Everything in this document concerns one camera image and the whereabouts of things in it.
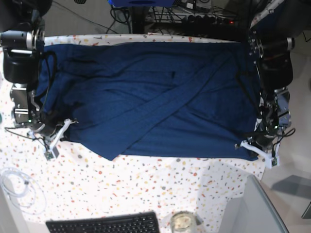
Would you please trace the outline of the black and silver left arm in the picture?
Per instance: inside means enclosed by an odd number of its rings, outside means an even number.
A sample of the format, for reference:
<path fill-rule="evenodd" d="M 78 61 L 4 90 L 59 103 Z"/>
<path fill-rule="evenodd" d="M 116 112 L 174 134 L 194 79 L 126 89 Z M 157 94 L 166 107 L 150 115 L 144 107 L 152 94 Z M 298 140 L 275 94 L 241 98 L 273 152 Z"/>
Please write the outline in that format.
<path fill-rule="evenodd" d="M 309 0 L 259 0 L 250 7 L 249 45 L 259 75 L 263 99 L 261 123 L 248 143 L 276 156 L 281 140 L 294 133 L 291 125 L 288 85 L 293 81 L 290 53 L 295 38 L 311 20 Z"/>

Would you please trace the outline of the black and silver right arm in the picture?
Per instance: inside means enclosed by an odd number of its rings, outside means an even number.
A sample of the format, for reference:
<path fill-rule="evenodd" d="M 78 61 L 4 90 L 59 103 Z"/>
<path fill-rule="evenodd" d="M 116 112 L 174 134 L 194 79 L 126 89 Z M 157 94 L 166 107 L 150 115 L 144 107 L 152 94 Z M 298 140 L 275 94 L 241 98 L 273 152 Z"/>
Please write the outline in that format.
<path fill-rule="evenodd" d="M 44 51 L 43 16 L 52 5 L 50 0 L 2 0 L 0 2 L 0 46 L 3 50 L 4 78 L 12 83 L 14 124 L 28 128 L 42 137 L 51 137 L 56 125 L 44 113 L 46 98 L 52 86 L 57 59 L 54 52 Z M 41 62 L 53 58 L 48 68 L 48 87 L 37 94 Z"/>

